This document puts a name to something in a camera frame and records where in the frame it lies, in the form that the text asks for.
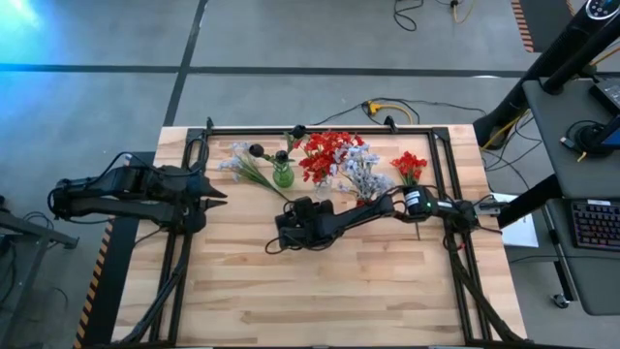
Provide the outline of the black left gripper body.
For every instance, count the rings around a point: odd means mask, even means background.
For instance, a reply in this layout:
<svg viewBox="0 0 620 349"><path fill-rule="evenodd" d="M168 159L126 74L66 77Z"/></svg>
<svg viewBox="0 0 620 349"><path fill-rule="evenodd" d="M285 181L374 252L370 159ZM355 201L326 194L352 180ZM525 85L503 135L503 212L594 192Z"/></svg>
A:
<svg viewBox="0 0 620 349"><path fill-rule="evenodd" d="M205 226L206 177L203 171L194 167L180 169L178 174L167 178L174 204L174 217L170 231L175 233L196 233Z"/></svg>

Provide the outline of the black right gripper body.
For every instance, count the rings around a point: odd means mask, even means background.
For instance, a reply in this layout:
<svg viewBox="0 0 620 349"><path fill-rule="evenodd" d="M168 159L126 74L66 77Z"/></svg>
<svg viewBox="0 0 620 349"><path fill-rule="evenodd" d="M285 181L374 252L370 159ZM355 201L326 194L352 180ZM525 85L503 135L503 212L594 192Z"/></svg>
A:
<svg viewBox="0 0 620 349"><path fill-rule="evenodd" d="M276 216L275 224L283 250L325 250L344 235L343 229L321 231L314 222L301 222L286 214Z"/></svg>

